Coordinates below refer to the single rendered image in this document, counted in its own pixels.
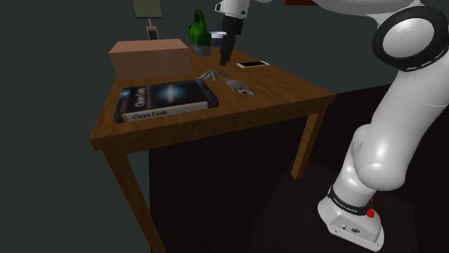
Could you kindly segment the dark robot stand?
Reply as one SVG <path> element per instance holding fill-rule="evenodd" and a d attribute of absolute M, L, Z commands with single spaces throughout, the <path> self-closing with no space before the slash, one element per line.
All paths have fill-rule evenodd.
<path fill-rule="evenodd" d="M 449 185 L 418 176 L 373 198 L 385 232 L 379 252 L 332 235 L 317 204 L 336 172 L 310 162 L 298 180 L 286 173 L 253 224 L 249 253 L 449 253 Z"/>

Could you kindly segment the table lamp with olive shade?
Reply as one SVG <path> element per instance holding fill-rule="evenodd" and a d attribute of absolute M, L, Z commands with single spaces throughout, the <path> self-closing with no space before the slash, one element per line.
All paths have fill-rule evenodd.
<path fill-rule="evenodd" d="M 146 19 L 146 34 L 149 40 L 159 40 L 158 28 L 153 24 L 154 19 L 162 18 L 160 0 L 132 0 L 137 19 Z"/>

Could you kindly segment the white and blue bowl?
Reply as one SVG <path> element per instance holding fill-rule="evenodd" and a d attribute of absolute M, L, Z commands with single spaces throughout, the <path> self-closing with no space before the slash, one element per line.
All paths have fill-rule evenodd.
<path fill-rule="evenodd" d="M 210 32 L 212 36 L 211 46 L 212 47 L 221 47 L 223 43 L 224 36 L 227 34 L 226 32 Z"/>

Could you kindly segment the small silver pronged tool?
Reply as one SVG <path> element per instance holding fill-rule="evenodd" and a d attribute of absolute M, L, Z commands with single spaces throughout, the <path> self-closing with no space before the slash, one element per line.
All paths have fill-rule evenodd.
<path fill-rule="evenodd" d="M 221 75 L 221 76 L 227 77 L 226 74 L 221 73 L 221 72 L 219 72 L 219 71 L 217 71 L 217 70 L 207 70 L 206 72 L 202 73 L 202 74 L 197 78 L 197 80 L 203 80 L 203 81 L 204 81 L 204 80 L 206 80 L 206 79 L 211 78 L 212 81 L 213 81 L 214 83 L 216 83 L 216 82 L 217 82 L 217 75 Z"/>

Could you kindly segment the brown wooden table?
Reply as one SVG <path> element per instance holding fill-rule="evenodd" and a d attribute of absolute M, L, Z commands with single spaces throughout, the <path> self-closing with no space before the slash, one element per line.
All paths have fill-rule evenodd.
<path fill-rule="evenodd" d="M 304 174 L 334 93 L 275 66 L 223 73 L 253 95 L 209 82 L 215 109 L 117 124 L 120 91 L 169 77 L 113 82 L 89 141 L 103 152 L 151 253 L 238 253 L 282 175 Z"/>

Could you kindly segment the green plant in grey pot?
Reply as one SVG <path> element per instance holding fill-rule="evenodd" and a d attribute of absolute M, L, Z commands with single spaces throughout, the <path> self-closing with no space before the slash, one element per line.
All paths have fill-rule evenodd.
<path fill-rule="evenodd" d="M 204 14 L 201 10 L 194 10 L 194 22 L 189 27 L 191 48 L 198 56 L 211 55 L 212 35 L 207 30 Z"/>

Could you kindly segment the brown cardboard box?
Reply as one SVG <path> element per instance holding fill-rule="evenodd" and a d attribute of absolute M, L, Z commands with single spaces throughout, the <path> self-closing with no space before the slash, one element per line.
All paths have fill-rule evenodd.
<path fill-rule="evenodd" d="M 190 55 L 180 39 L 118 41 L 109 51 L 120 81 L 191 74 Z"/>

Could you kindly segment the white smartphone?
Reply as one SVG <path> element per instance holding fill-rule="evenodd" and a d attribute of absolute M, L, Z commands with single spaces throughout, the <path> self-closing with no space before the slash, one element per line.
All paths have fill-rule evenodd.
<path fill-rule="evenodd" d="M 237 66 L 239 66 L 240 68 L 254 68 L 254 67 L 260 67 L 260 66 L 266 66 L 266 65 L 269 65 L 269 63 L 261 61 L 261 60 L 237 64 Z"/>

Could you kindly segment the dark hardcover book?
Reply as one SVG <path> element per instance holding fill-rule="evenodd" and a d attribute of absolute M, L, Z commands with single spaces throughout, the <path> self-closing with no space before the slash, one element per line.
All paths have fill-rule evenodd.
<path fill-rule="evenodd" d="M 218 98 L 202 80 L 185 80 L 123 88 L 114 121 L 122 124 L 216 108 Z"/>

